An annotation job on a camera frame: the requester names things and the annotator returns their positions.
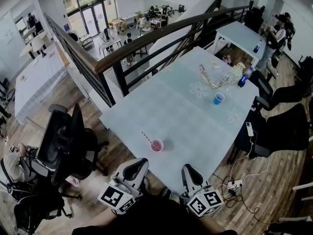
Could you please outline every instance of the water bottle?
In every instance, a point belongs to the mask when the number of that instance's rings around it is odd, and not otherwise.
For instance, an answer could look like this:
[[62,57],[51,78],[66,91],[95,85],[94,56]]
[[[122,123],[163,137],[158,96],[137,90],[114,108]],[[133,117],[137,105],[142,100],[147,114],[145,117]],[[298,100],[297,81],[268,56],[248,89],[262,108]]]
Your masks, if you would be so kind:
[[258,42],[258,44],[256,45],[256,47],[253,50],[254,53],[257,53],[259,51],[259,48],[261,46],[261,42],[262,42],[262,40],[260,39],[260,41]]
[[245,71],[245,73],[243,74],[242,78],[238,81],[238,86],[239,87],[243,87],[246,84],[246,81],[249,79],[249,77],[251,76],[253,71],[253,68],[250,67],[249,69],[247,69]]

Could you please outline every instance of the glass door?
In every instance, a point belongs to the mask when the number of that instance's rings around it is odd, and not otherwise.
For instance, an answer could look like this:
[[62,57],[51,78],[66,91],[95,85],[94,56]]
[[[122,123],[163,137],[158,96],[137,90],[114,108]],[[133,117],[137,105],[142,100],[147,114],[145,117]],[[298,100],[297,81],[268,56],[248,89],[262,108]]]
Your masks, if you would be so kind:
[[107,27],[104,13],[103,13],[102,4],[99,3],[99,4],[95,5],[93,7],[93,9],[94,9],[94,13],[96,15],[96,21],[98,22],[99,30],[101,32]]
[[96,18],[93,7],[87,8],[83,10],[83,15],[86,21],[86,25],[89,31],[89,34],[93,37],[99,34],[99,27],[96,24]]

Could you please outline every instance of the wooden floor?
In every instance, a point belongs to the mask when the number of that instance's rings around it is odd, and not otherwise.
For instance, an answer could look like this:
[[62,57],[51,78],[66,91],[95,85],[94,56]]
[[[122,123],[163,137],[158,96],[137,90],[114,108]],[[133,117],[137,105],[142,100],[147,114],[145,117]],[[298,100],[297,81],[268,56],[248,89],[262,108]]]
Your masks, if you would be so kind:
[[[224,50],[224,52],[226,54],[231,53],[232,57],[236,57],[236,59],[240,56],[245,57],[242,51],[233,47]],[[293,85],[292,67],[293,64],[290,59],[283,56],[278,65],[279,77],[277,80],[271,80],[273,88]],[[68,107],[70,113],[75,103],[80,104],[85,126],[95,130],[99,142],[110,141],[109,147],[102,150],[98,157],[98,165],[100,167],[108,166],[109,173],[112,173],[120,163],[134,157],[113,133],[105,129],[99,120],[100,112],[90,100],[86,100],[83,97],[69,76],[46,97],[32,119],[45,126],[49,118],[47,109],[52,103],[59,103]],[[304,99],[302,103],[307,108],[308,101]],[[285,112],[293,105],[295,104],[278,105],[271,112],[264,111],[263,115],[266,117],[274,116]],[[9,105],[8,112],[14,115],[13,103]],[[3,156],[11,144],[23,142],[33,146],[39,145],[43,135],[29,124],[21,126],[14,117],[8,121],[6,134],[9,136],[9,141],[7,146],[4,145],[3,140],[0,141],[2,146],[0,157]],[[260,211],[256,214],[260,221],[270,223],[286,215],[294,198],[291,188],[299,181],[304,158],[305,151],[275,152],[270,157],[269,167],[266,172],[260,176],[247,177],[243,185],[242,195],[251,211],[256,207],[260,208]],[[230,175],[231,166],[226,164],[226,160],[227,156],[215,171],[215,174],[222,179]],[[240,160],[236,163],[232,176],[236,180],[243,179],[247,174],[260,173],[267,167],[267,164],[268,158]],[[74,218],[68,219],[62,216],[54,220],[45,220],[40,224],[36,234],[71,234],[74,228],[81,226],[103,211],[105,207],[97,201],[97,196],[103,182],[107,180],[108,177],[104,177],[95,171],[81,182],[79,188],[70,187],[67,191],[68,193],[80,194],[83,197],[82,201],[66,200],[66,211],[70,212],[72,210]],[[149,190],[152,194],[157,194],[164,188],[164,185],[151,173],[148,176],[148,180],[150,183]],[[209,180],[215,187],[221,183],[221,180],[214,175]],[[0,193],[0,203],[0,222],[9,234],[13,234],[13,208],[15,202],[8,194]],[[258,235],[267,227],[266,224],[257,222],[253,218],[254,215],[247,211],[242,202],[237,203],[230,209],[223,205],[212,216],[222,226],[227,229],[234,229],[240,235]]]

